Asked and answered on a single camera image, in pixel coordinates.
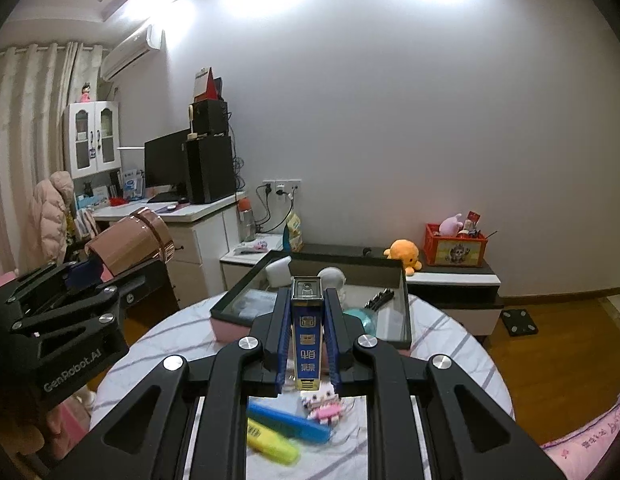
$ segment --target wall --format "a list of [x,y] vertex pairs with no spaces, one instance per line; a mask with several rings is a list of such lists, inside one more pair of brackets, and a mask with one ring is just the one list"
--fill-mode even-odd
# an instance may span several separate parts
[[620,45],[590,0],[247,1],[178,2],[120,81],[124,144],[187,127],[212,65],[249,188],[301,178],[307,240],[473,209],[503,295],[620,285]]

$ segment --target curtain rod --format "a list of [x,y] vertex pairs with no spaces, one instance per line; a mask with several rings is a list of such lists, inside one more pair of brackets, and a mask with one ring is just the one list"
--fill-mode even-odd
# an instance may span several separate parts
[[[47,50],[47,49],[49,49],[49,47],[48,47],[48,46],[38,46],[38,47],[37,47],[37,52],[39,52],[40,50],[41,50],[41,51],[43,51],[43,50]],[[66,49],[66,46],[65,46],[65,45],[58,46],[56,49],[57,49],[57,50],[65,50],[65,49]],[[84,46],[84,47],[83,47],[83,50],[94,50],[94,47],[93,47],[93,46]],[[15,53],[15,54],[20,54],[21,52],[27,52],[27,51],[28,51],[28,49],[27,49],[27,48],[17,48],[17,49],[14,51],[14,53]],[[104,48],[104,51],[109,52],[109,51],[110,51],[110,49],[109,49],[109,48]],[[0,52],[0,57],[1,57],[1,56],[3,56],[6,52],[7,52],[6,50],[1,51],[1,52]]]

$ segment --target storage box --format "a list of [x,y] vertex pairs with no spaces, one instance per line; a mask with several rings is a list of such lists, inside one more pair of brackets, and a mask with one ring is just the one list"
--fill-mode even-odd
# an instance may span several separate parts
[[439,224],[426,224],[423,252],[428,265],[452,267],[481,267],[488,238],[435,236]]
[[325,267],[338,267],[346,276],[345,304],[363,308],[385,288],[394,290],[394,298],[376,316],[376,336],[409,354],[412,343],[410,308],[404,270],[399,260],[363,256],[329,256],[326,254],[270,251],[250,272],[228,291],[210,310],[216,340],[231,342],[248,335],[255,316],[274,309],[278,288],[270,287],[265,267],[290,256],[293,276],[316,276]]

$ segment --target round table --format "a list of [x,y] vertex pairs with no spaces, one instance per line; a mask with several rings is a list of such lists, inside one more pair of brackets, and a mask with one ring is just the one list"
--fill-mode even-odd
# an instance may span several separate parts
[[[168,355],[179,354],[188,361],[215,354],[223,343],[215,341],[210,325],[210,308],[221,297],[215,296],[181,310],[163,320],[130,347],[130,352],[107,373],[97,391],[90,426],[93,428],[157,363]],[[466,371],[514,418],[508,389],[485,349],[451,317],[430,304],[410,296],[412,345],[410,355],[427,360],[434,354],[447,354]],[[276,399],[260,402],[278,410],[302,415],[298,392],[284,391]],[[421,420],[413,399],[415,420],[420,433],[425,477],[431,478]],[[367,416],[363,397],[344,399],[346,415],[323,446],[298,443],[299,462],[283,466],[247,449],[246,478],[282,480],[336,480],[367,478]],[[199,403],[199,415],[203,401]],[[190,443],[190,456],[194,443]]]

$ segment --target orange octopus plush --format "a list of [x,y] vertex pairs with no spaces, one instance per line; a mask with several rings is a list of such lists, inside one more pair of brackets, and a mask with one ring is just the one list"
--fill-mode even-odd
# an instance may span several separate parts
[[389,249],[384,251],[384,256],[387,256],[388,260],[401,260],[406,276],[411,276],[416,270],[421,270],[419,250],[410,240],[396,240]]

